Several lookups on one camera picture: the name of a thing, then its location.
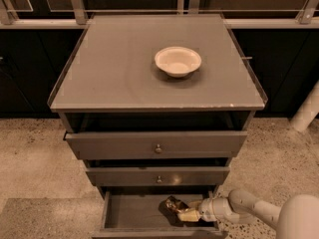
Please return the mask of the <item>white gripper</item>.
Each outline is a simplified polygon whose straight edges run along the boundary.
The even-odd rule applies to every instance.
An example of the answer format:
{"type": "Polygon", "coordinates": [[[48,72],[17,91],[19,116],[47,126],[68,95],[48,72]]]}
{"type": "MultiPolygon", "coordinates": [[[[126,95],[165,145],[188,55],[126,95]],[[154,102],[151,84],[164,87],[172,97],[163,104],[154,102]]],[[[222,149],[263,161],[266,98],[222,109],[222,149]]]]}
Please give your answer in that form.
{"type": "Polygon", "coordinates": [[[215,222],[217,220],[212,198],[190,201],[187,205],[189,208],[182,210],[177,215],[180,221],[198,222],[200,218],[205,222],[215,222]]]}

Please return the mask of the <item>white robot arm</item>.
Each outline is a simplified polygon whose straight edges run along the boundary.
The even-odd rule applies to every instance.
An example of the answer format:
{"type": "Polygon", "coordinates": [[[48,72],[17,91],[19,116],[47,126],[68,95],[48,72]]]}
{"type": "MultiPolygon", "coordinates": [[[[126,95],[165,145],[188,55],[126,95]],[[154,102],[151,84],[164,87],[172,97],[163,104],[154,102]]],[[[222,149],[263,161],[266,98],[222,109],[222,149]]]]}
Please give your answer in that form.
{"type": "Polygon", "coordinates": [[[231,190],[227,197],[193,202],[177,217],[185,222],[229,221],[244,224],[258,218],[274,229],[275,239],[319,239],[319,198],[299,194],[281,207],[242,190],[231,190]]]}

